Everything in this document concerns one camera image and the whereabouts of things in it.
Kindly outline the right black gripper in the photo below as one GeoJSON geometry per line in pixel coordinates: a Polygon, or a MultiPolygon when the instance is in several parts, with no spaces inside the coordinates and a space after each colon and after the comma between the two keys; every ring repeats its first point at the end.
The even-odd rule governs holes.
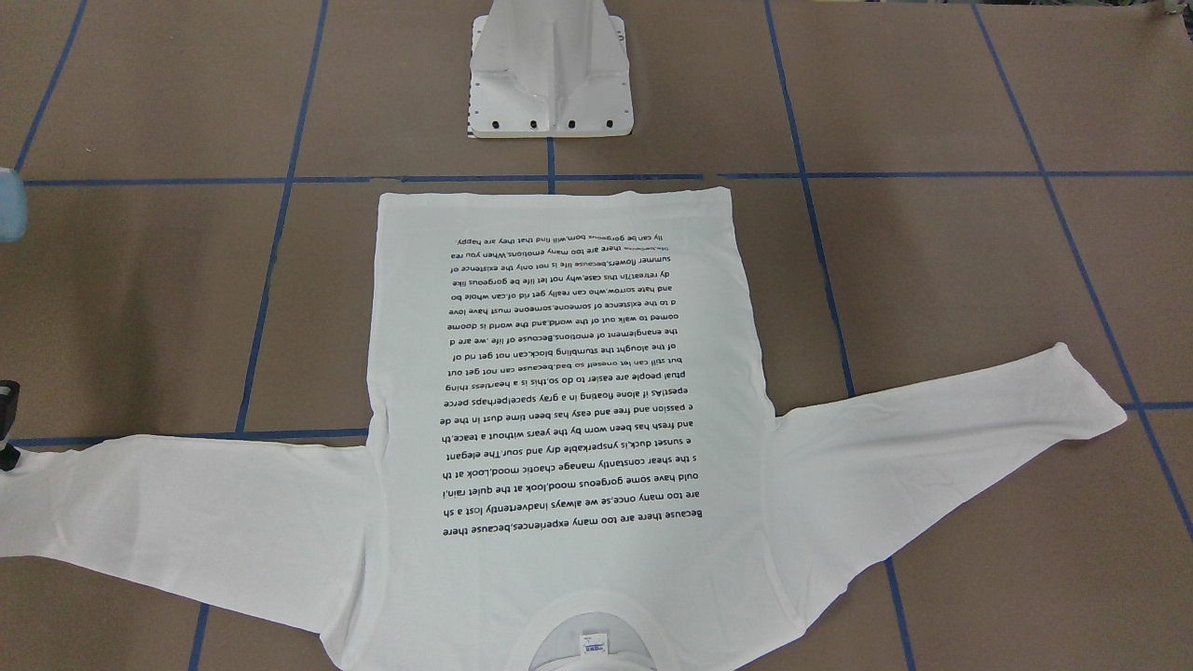
{"type": "Polygon", "coordinates": [[[16,423],[16,415],[19,407],[19,392],[21,392],[21,384],[13,381],[13,378],[4,378],[4,381],[1,381],[0,390],[0,469],[1,472],[11,472],[19,463],[19,458],[21,458],[21,451],[10,442],[10,433],[16,423]]]}

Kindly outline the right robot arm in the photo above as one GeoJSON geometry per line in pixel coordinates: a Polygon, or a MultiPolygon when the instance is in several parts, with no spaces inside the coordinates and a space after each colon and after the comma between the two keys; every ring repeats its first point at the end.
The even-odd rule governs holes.
{"type": "MultiPolygon", "coordinates": [[[[21,240],[27,229],[27,199],[21,176],[16,170],[1,170],[1,242],[21,240]]],[[[11,472],[21,458],[8,436],[16,423],[21,386],[13,378],[1,378],[1,469],[11,472]]]]}

